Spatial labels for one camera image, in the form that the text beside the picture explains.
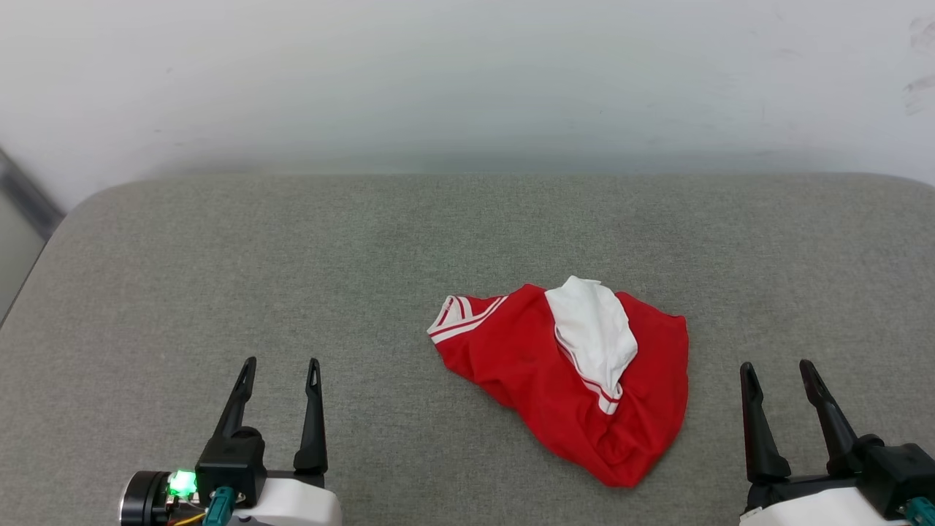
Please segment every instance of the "gray floor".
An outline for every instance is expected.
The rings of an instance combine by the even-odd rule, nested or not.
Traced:
[[[16,298],[45,242],[0,193],[0,318]]]

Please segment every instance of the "red garment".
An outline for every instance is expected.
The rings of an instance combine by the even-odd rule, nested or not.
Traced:
[[[624,292],[615,296],[639,352],[621,376],[623,396],[613,401],[612,414],[597,403],[597,396],[606,395],[585,385],[556,341],[544,288],[523,285],[508,296],[483,300],[451,296],[429,335],[446,367],[516,409],[554,454],[608,486],[631,488],[682,427],[688,332],[681,316]]]

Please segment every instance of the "teal connector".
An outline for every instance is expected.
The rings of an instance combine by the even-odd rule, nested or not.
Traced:
[[[211,505],[208,506],[205,518],[201,521],[203,526],[227,526],[234,514],[234,504],[237,503],[237,492],[226,486],[214,490]]]
[[[916,497],[906,506],[906,519],[913,526],[935,526],[935,505],[925,497]]]

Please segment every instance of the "green light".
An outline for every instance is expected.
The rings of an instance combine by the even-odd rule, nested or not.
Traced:
[[[194,472],[178,470],[169,477],[169,495],[188,497],[196,491],[198,486],[194,482]]]

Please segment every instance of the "clothing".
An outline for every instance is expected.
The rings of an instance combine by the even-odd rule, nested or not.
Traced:
[[[446,367],[608,486],[635,486],[682,426],[684,318],[599,282],[449,296],[428,333]]]

